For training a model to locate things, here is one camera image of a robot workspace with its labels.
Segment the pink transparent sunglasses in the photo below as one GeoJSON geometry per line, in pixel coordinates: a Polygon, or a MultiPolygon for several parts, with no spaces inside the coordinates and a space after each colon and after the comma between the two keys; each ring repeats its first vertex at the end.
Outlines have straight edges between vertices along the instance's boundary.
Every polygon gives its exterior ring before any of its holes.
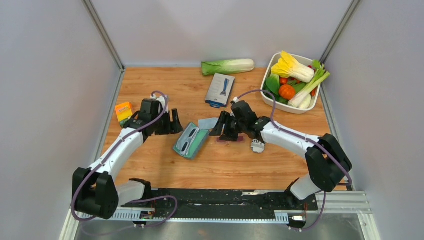
{"type": "Polygon", "coordinates": [[[217,137],[215,142],[218,143],[218,144],[225,144],[225,143],[242,143],[244,141],[245,141],[245,138],[243,136],[239,135],[237,137],[237,139],[223,137],[223,136],[217,137]]]}

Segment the grey glasses case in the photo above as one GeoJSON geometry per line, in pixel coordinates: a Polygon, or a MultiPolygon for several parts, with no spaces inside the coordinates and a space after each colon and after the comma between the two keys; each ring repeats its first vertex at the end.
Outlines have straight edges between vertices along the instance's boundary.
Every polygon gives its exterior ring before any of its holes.
{"type": "Polygon", "coordinates": [[[176,141],[173,150],[181,157],[193,160],[209,136],[210,131],[208,129],[200,129],[193,122],[190,122],[176,141]]]}

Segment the newspaper print pouch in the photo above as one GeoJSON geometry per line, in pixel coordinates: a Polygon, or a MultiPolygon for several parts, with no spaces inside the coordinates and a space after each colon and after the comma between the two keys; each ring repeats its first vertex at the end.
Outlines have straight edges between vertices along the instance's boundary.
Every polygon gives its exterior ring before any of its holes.
{"type": "Polygon", "coordinates": [[[251,141],[251,145],[250,145],[251,150],[256,153],[256,154],[261,154],[264,152],[265,150],[265,143],[258,140],[258,139],[253,139],[251,141]]]}

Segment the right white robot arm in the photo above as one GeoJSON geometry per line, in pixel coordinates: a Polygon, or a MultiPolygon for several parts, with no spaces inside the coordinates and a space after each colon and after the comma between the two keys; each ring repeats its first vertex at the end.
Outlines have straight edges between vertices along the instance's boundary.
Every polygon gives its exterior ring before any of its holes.
{"type": "Polygon", "coordinates": [[[282,147],[306,160],[308,174],[287,188],[285,202],[289,208],[299,209],[307,197],[318,192],[332,192],[349,176],[352,163],[333,135],[309,135],[285,127],[270,117],[258,117],[244,100],[231,104],[231,112],[221,112],[210,136],[235,142],[239,134],[245,134],[252,140],[282,147]]]}

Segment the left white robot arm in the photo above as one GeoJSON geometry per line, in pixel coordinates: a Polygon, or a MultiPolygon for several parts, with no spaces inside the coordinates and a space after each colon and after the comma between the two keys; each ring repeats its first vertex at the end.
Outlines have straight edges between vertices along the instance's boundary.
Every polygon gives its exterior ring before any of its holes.
{"type": "Polygon", "coordinates": [[[183,130],[177,109],[169,109],[168,103],[167,95],[152,94],[145,98],[140,110],[123,124],[109,149],[89,167],[79,167],[73,173],[71,210],[76,220],[83,221],[78,213],[87,214],[90,219],[108,220],[125,204],[135,201],[144,208],[152,203],[153,194],[146,189],[147,181],[132,178],[116,185],[115,180],[131,155],[150,136],[177,134],[183,130]]]}

